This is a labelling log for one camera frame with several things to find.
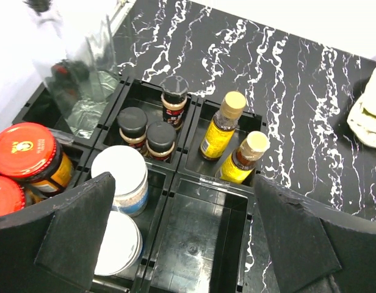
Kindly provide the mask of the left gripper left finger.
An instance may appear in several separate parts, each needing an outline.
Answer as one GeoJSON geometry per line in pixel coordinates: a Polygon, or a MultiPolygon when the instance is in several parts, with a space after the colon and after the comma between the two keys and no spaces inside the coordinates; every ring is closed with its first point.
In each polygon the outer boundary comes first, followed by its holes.
{"type": "Polygon", "coordinates": [[[0,217],[0,292],[87,292],[115,192],[102,173],[0,217]]]}

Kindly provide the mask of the red lid chili jar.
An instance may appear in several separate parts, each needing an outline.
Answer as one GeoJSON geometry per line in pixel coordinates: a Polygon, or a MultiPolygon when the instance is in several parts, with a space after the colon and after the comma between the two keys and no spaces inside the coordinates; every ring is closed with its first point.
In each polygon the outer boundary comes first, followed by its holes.
{"type": "Polygon", "coordinates": [[[14,180],[0,176],[0,217],[43,201],[42,197],[14,180]]]}
{"type": "Polygon", "coordinates": [[[0,133],[0,174],[51,197],[67,188],[72,173],[70,158],[47,127],[25,122],[0,133]]]}

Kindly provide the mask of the sago jar silver lid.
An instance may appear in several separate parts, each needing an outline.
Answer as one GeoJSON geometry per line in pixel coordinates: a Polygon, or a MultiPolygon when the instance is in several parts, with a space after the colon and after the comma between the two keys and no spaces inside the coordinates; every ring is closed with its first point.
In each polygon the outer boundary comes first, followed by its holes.
{"type": "Polygon", "coordinates": [[[141,232],[133,219],[123,213],[111,211],[94,274],[109,276],[131,267],[143,248],[141,232]]]}
{"type": "Polygon", "coordinates": [[[130,146],[110,146],[95,156],[91,166],[93,178],[104,172],[109,172],[115,179],[112,209],[130,217],[142,213],[149,194],[144,157],[130,146]]]}

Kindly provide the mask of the yellow label bottle brown cap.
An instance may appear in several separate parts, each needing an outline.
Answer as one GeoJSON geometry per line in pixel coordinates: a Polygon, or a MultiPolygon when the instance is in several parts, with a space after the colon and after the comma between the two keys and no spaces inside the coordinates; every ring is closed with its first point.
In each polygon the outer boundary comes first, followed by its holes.
{"type": "Polygon", "coordinates": [[[238,91],[228,92],[225,95],[200,143],[200,152],[205,159],[215,161],[222,156],[235,132],[246,103],[245,96],[238,91]]]}

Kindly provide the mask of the clear pump bottle gold top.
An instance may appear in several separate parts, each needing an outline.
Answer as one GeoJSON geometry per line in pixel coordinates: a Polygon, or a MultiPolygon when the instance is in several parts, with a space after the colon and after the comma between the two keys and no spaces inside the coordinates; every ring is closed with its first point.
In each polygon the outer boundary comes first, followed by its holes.
{"type": "Polygon", "coordinates": [[[31,60],[70,131],[91,138],[120,79],[101,1],[24,1],[31,60]]]}

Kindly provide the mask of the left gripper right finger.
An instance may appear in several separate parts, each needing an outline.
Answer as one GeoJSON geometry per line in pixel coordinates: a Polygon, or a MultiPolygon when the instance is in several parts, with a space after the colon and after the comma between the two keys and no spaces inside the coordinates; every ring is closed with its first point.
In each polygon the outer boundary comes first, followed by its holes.
{"type": "Polygon", "coordinates": [[[262,175],[254,190],[281,292],[376,292],[376,222],[262,175]]]}

